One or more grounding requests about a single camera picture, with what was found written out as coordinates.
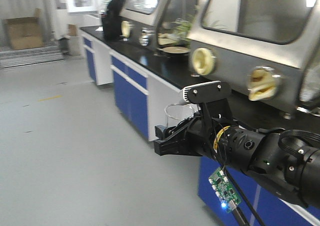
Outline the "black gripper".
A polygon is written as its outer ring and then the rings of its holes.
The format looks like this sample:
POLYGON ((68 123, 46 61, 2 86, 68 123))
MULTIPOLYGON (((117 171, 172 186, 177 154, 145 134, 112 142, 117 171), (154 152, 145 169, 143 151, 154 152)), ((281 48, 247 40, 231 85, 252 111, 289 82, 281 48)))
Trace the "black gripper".
POLYGON ((155 126, 157 140, 153 142, 154 152, 159 156, 183 155, 216 157, 214 140, 220 126, 217 122, 205 122, 202 117, 190 117, 177 126, 155 126))

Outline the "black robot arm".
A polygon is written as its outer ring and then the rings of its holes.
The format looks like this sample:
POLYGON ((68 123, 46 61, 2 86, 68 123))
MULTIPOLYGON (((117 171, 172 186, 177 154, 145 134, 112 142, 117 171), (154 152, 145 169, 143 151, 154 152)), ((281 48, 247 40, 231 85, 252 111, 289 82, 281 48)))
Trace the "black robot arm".
POLYGON ((238 121, 195 116, 155 128, 158 155, 205 156, 254 179, 278 198, 320 205, 320 136, 304 130, 247 129, 238 121))

